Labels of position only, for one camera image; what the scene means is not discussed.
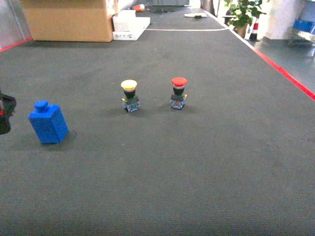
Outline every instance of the plant pot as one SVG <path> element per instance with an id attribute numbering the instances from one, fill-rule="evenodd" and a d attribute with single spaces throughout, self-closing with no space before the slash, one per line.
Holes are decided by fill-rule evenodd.
<path id="1" fill-rule="evenodd" d="M 242 38 L 245 38 L 245 35 L 246 35 L 246 29 L 247 29 L 247 25 L 248 23 L 246 23 L 243 27 L 237 27 L 237 28 L 234 28 L 234 30 L 237 32 L 237 34 L 239 36 L 241 36 Z"/>

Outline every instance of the red mushroom button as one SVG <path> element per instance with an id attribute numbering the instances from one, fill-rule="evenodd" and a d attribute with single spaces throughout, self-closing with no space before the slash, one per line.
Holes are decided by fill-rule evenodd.
<path id="1" fill-rule="evenodd" d="M 187 84 L 187 80 L 185 78 L 182 78 L 182 77 L 176 77 L 176 78 L 172 79 L 172 84 L 175 87 L 182 88 Z"/>

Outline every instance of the yellow button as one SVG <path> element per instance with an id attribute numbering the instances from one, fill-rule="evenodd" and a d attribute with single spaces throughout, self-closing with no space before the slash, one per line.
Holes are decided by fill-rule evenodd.
<path id="1" fill-rule="evenodd" d="M 133 90 L 137 86 L 137 82 L 134 80 L 122 81 L 121 87 L 125 90 Z"/>

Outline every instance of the blue lego brick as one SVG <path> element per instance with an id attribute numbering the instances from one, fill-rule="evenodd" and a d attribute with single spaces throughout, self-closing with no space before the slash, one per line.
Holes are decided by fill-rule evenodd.
<path id="1" fill-rule="evenodd" d="M 68 132 L 60 107 L 47 101 L 37 101 L 34 106 L 28 118 L 40 142 L 60 143 Z"/>

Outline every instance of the black object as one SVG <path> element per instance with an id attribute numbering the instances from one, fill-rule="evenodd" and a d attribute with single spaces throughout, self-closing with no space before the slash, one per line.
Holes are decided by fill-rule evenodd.
<path id="1" fill-rule="evenodd" d="M 181 88 L 181 89 L 178 89 L 178 88 L 174 88 L 174 87 L 173 87 L 173 91 L 174 91 L 174 93 L 175 93 L 176 96 L 181 96 L 181 95 L 183 94 L 184 90 L 185 90 L 185 87 L 184 87 L 184 88 Z"/>
<path id="2" fill-rule="evenodd" d="M 12 116 L 16 100 L 0 91 L 0 134 L 6 134 L 11 130 L 9 117 Z"/>
<path id="3" fill-rule="evenodd" d="M 135 94 L 136 94 L 136 90 L 134 90 L 134 91 L 126 91 L 126 90 L 124 90 L 124 94 L 126 95 L 127 99 L 132 99 L 135 96 Z"/>

